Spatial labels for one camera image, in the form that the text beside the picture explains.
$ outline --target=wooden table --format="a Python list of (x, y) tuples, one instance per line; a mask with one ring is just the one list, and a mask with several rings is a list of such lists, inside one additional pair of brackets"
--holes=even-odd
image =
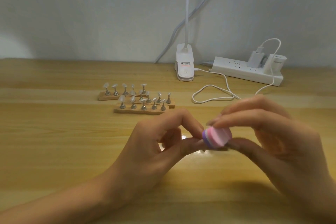
[[(336, 70), (284, 69), (280, 87), (263, 93), (321, 133), (336, 177)], [(261, 86), (229, 78), (242, 98)], [(116, 101), (97, 101), (105, 82), (148, 83), (171, 92), (202, 123), (232, 101), (197, 105), (193, 92), (206, 84), (225, 87), (221, 76), (196, 72), (180, 82), (171, 64), (94, 61), (0, 60), (0, 209), (89, 179), (117, 158), (135, 124), (146, 115), (116, 114)], [(222, 96), (206, 89), (198, 99)], [(255, 140), (249, 128), (234, 136)], [(267, 177), (234, 152), (196, 152), (180, 161), (151, 192), (97, 223), (306, 223)]]

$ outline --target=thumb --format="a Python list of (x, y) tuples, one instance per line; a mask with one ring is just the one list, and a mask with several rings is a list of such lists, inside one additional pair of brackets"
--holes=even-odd
[(163, 159), (164, 165), (168, 171), (185, 156), (203, 149), (207, 149), (203, 140), (197, 138), (186, 138), (179, 141), (177, 144), (174, 144), (167, 150), (164, 150), (161, 153), (161, 158)]
[(278, 165), (278, 159), (270, 155), (265, 149), (249, 139), (233, 138), (225, 146), (244, 154), (266, 175), (273, 173), (275, 167)]

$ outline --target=hand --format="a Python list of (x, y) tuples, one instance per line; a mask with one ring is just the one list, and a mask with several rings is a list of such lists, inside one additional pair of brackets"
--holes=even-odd
[(335, 185), (316, 131), (263, 95), (228, 106), (209, 124), (253, 128), (261, 147), (245, 138), (233, 138), (227, 146), (251, 159), (292, 202), (330, 217), (336, 206)]
[[(182, 125), (192, 138), (182, 140)], [(139, 122), (114, 164), (103, 176), (107, 196), (120, 207), (151, 189), (177, 162), (205, 148), (202, 125), (186, 109)], [(159, 143), (164, 143), (161, 151)]]

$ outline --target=power strip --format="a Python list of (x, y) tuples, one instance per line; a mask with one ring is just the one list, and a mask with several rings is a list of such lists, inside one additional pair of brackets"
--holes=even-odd
[[(247, 62), (215, 57), (211, 72), (222, 73), (227, 76), (236, 77), (248, 81), (271, 84), (273, 82), (272, 74), (265, 73), (264, 68), (251, 68)], [(279, 86), (284, 77), (279, 72), (274, 75), (274, 86)]]

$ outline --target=round nail file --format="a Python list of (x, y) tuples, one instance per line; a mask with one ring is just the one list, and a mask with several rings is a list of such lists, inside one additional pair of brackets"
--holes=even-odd
[(203, 131), (202, 138), (209, 148), (220, 148), (232, 139), (232, 133), (229, 128), (209, 127)]

